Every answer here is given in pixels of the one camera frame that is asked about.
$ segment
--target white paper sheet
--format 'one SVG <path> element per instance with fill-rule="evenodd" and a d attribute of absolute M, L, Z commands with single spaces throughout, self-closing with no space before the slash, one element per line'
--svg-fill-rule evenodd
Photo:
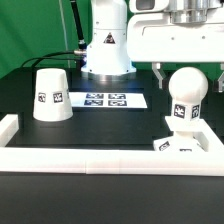
<path fill-rule="evenodd" d="M 72 107 L 147 108 L 141 93 L 70 92 Z"/>

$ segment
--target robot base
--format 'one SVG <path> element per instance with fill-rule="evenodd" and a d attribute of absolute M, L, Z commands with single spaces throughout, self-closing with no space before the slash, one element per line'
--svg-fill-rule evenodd
<path fill-rule="evenodd" d="M 82 72 L 82 78 L 92 79 L 101 82 L 123 81 L 123 80 L 135 79 L 135 77 L 136 77 L 136 69 L 134 69 L 130 73 L 125 73 L 121 75 L 102 75 L 89 72 Z"/>

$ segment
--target white sphere on pedestal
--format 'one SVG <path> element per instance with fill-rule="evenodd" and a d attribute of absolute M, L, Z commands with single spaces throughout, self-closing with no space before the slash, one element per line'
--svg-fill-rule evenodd
<path fill-rule="evenodd" d="M 199 103 L 208 91 L 208 81 L 197 68 L 181 68 L 171 77 L 169 91 L 173 100 Z"/>

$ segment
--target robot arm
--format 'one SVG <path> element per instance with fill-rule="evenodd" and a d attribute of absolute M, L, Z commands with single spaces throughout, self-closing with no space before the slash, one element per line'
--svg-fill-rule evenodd
<path fill-rule="evenodd" d="M 128 24 L 128 55 L 135 62 L 152 62 L 160 88 L 160 63 L 221 63 L 223 70 L 223 2 L 130 0 L 135 15 Z M 224 90 L 223 80 L 224 73 L 218 79 L 219 92 Z"/>

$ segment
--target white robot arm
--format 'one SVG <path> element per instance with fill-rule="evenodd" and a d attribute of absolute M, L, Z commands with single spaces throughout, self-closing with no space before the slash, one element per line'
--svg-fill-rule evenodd
<path fill-rule="evenodd" d="M 87 47 L 84 75 L 119 79 L 135 72 L 127 54 L 127 4 L 124 0 L 91 0 L 93 37 Z"/>
<path fill-rule="evenodd" d="M 163 62 L 224 62 L 223 0 L 130 0 L 135 15 L 128 24 L 128 54 L 152 62 L 161 80 Z M 224 73 L 219 78 L 222 92 Z"/>

